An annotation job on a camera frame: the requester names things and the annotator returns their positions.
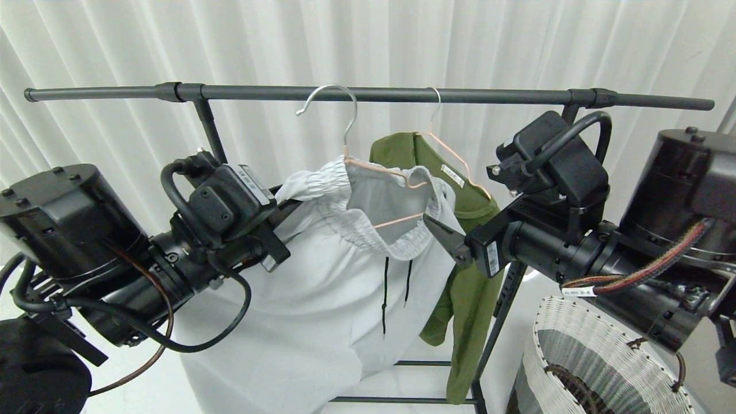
white curtain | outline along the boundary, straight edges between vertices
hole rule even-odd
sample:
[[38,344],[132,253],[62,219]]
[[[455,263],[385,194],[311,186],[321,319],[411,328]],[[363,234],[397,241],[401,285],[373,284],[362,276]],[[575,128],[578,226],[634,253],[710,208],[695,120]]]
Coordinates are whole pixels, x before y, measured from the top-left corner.
[[[715,130],[736,96],[736,1],[2,1],[0,184],[52,166],[97,165],[150,234],[173,206],[160,168],[207,142],[191,104],[29,103],[23,90],[153,85],[610,88],[714,99],[710,112],[611,108],[606,160],[617,221],[657,131]],[[267,185],[341,152],[350,105],[212,101],[230,160]],[[351,153],[427,130],[435,105],[361,103]],[[434,130],[485,177],[499,143],[549,107],[444,105]],[[586,140],[594,144],[597,131]],[[2,240],[6,259],[14,248]]]

copper wire hanger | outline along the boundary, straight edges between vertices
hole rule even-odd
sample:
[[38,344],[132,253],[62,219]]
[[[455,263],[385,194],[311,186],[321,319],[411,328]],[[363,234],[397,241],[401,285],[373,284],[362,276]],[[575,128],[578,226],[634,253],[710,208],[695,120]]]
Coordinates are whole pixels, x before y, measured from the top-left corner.
[[[411,183],[409,183],[409,178],[406,175],[402,174],[401,172],[394,171],[394,170],[387,169],[387,168],[383,168],[382,166],[375,166],[375,165],[371,165],[371,164],[366,164],[364,162],[360,162],[360,161],[358,161],[358,160],[353,159],[353,158],[350,157],[350,154],[349,154],[348,148],[347,148],[347,134],[350,132],[350,129],[353,127],[353,124],[355,124],[355,120],[358,118],[358,98],[355,97],[355,94],[349,88],[347,88],[345,86],[342,86],[342,85],[337,85],[337,84],[322,85],[322,86],[318,87],[317,89],[315,89],[314,91],[312,91],[311,94],[309,94],[309,97],[307,97],[307,101],[304,102],[304,106],[302,107],[302,109],[299,109],[297,111],[297,116],[299,116],[299,115],[303,114],[304,112],[306,112],[307,109],[309,109],[309,104],[312,103],[312,100],[314,99],[314,97],[319,92],[321,92],[321,91],[323,91],[323,90],[325,90],[327,88],[338,88],[338,89],[341,89],[346,94],[348,94],[350,96],[350,99],[353,101],[353,118],[350,120],[350,123],[347,124],[347,127],[345,128],[345,132],[344,132],[344,134],[342,136],[342,144],[343,144],[343,149],[344,149],[344,158],[343,158],[343,160],[345,162],[345,165],[352,164],[352,165],[361,166],[361,167],[363,167],[365,169],[369,169],[371,171],[383,172],[383,173],[391,174],[391,175],[397,175],[397,176],[399,176],[399,177],[401,177],[401,178],[404,179],[404,184],[406,185],[407,188],[410,188],[410,189],[418,189],[421,186],[425,186],[425,185],[429,184],[428,181],[424,181],[422,183],[418,183],[418,184],[412,185]],[[403,222],[403,221],[406,221],[406,220],[411,220],[411,219],[414,219],[414,218],[421,217],[423,214],[424,214],[423,212],[422,213],[418,213],[418,214],[412,214],[411,216],[403,217],[403,218],[392,220],[392,221],[389,221],[389,222],[384,222],[384,223],[381,223],[379,225],[375,225],[373,227],[374,228],[386,227],[387,225],[392,225],[392,224],[395,224],[395,223],[398,223],[398,222]]]
[[462,162],[462,164],[465,166],[465,178],[466,178],[467,182],[471,186],[474,186],[475,188],[480,189],[481,191],[483,191],[483,193],[486,195],[486,197],[488,197],[488,200],[493,200],[491,198],[491,195],[488,194],[488,191],[486,191],[486,189],[483,188],[483,186],[479,186],[478,184],[473,183],[473,181],[470,179],[470,167],[467,165],[467,162],[465,162],[465,160],[462,159],[462,157],[460,157],[460,155],[458,155],[457,152],[453,151],[452,148],[450,148],[446,143],[442,142],[442,140],[439,139],[439,138],[437,138],[437,136],[434,135],[434,133],[432,132],[432,129],[433,129],[432,128],[432,124],[434,123],[434,117],[437,116],[439,110],[442,109],[442,95],[439,94],[439,91],[436,88],[430,87],[429,89],[433,90],[434,93],[437,94],[437,103],[438,103],[438,105],[437,105],[437,109],[434,111],[434,113],[432,114],[432,117],[429,120],[429,132],[428,133],[420,133],[420,134],[421,135],[429,135],[430,137],[434,138],[434,140],[437,141],[438,144],[442,145],[442,148],[445,148],[450,154],[454,155],[455,158],[459,159],[460,162]]

black drawstring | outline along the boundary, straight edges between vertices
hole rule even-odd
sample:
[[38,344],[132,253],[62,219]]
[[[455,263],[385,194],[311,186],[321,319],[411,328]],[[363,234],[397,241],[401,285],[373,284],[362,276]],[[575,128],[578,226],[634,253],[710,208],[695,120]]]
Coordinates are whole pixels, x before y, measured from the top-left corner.
[[381,313],[383,317],[383,335],[386,336],[386,303],[389,301],[389,258],[386,257],[386,266],[383,269],[383,305],[381,305]]
[[409,260],[409,272],[406,273],[406,296],[404,296],[404,307],[406,308],[406,301],[409,300],[409,278],[411,277],[411,263],[414,260]]

metal hanger hook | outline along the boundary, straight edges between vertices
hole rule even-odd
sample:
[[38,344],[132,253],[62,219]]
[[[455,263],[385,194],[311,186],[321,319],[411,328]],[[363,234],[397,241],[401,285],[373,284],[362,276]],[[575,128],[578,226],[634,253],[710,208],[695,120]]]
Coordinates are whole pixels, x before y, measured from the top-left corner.
[[432,125],[432,123],[434,122],[434,117],[437,116],[439,110],[442,109],[442,95],[439,94],[437,88],[434,88],[432,86],[430,86],[429,88],[433,90],[435,94],[437,94],[437,109],[434,110],[432,117],[429,119],[429,124]]
[[355,124],[355,120],[358,118],[358,98],[355,97],[355,94],[348,89],[346,86],[343,85],[336,85],[336,84],[330,84],[330,85],[322,85],[319,88],[312,91],[311,94],[309,94],[309,97],[307,98],[307,102],[304,102],[304,106],[302,109],[299,109],[297,111],[297,116],[303,114],[304,112],[309,109],[309,104],[312,103],[312,100],[314,97],[321,91],[327,89],[327,88],[338,88],[343,90],[346,94],[350,95],[351,100],[353,101],[353,119],[350,120],[350,123],[347,125],[347,128],[345,128],[345,134],[342,136],[342,141],[345,146],[347,146],[347,134],[350,132],[350,128],[353,127],[353,124]]

woven basket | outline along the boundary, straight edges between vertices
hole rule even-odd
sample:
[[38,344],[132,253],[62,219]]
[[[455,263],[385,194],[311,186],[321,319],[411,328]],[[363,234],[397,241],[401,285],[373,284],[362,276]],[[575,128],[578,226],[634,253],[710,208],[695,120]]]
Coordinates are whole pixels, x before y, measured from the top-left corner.
[[576,302],[542,301],[508,414],[694,413],[676,376],[621,330]]

